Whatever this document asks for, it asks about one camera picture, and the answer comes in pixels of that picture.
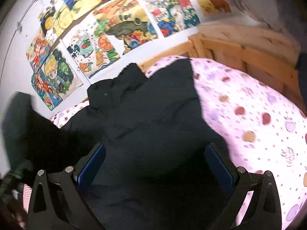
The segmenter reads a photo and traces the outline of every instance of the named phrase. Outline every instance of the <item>pink polka dot bed sheet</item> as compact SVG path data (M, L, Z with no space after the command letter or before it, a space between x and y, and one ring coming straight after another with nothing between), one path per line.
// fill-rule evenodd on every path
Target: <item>pink polka dot bed sheet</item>
M183 56L168 56L157 61L145 75ZM251 173L273 172L281 203L284 230L307 198L307 119L291 101L248 74L205 58L191 58L194 86L199 95L202 117L223 136L234 165ZM83 102L57 113L50 120L62 127ZM25 187L24 206L29 203ZM239 224L252 197L248 192L237 216Z

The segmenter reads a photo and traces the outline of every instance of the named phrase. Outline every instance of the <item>bed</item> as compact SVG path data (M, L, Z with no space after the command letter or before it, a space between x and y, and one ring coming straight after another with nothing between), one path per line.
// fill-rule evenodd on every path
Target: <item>bed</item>
M138 65L150 78L176 59L190 58L204 120L225 138L237 167L273 172L285 229L307 199L306 108L294 69L299 45L255 27L201 25L199 32ZM84 100L50 120L60 128L87 105ZM246 196L238 223L251 196Z

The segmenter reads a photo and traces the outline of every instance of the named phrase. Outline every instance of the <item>metal screw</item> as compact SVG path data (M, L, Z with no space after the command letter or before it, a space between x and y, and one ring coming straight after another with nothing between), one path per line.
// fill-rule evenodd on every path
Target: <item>metal screw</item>
M74 167L72 167L72 166L68 166L66 169L65 169L65 171L67 172L67 173L70 173L70 172L72 172L74 170Z
M244 173L246 171L246 169L244 167L238 167L238 171L240 173Z
M271 171L267 171L267 172L266 172L266 175L269 176L269 177L273 176L273 174L272 174Z
M41 176L41 175L44 174L44 172L45 172L44 170L39 170L37 174L38 174L39 176Z

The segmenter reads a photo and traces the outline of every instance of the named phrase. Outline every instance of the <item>wooden bed frame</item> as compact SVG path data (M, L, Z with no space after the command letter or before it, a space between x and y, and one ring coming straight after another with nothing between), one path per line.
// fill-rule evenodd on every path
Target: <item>wooden bed frame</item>
M187 42L139 63L139 68L145 72L169 55L213 59L265 83L306 112L294 68L300 51L298 43L259 27L217 24L200 25L198 29L200 33L190 36Z

